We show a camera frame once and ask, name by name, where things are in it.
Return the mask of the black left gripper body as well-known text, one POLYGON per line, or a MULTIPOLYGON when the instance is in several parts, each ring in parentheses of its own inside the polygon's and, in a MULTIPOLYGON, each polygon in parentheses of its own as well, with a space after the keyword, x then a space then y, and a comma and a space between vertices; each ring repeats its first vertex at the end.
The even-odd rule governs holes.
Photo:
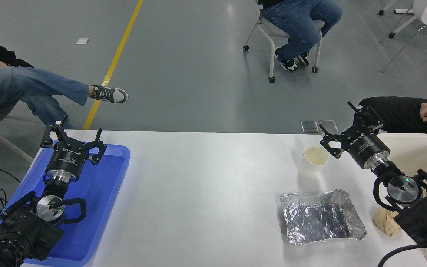
POLYGON ((46 167, 46 174, 55 170, 63 170, 73 175, 80 175, 89 155, 84 145, 84 142, 73 138, 69 138, 67 142, 56 143, 54 153, 46 167))

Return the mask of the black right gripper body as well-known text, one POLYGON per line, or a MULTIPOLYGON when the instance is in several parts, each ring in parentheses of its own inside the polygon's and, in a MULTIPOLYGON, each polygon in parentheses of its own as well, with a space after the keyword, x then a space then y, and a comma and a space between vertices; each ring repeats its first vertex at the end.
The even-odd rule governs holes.
POLYGON ((390 149, 370 128, 348 128, 342 135, 342 149, 347 151, 362 169, 375 169, 389 161, 390 149))

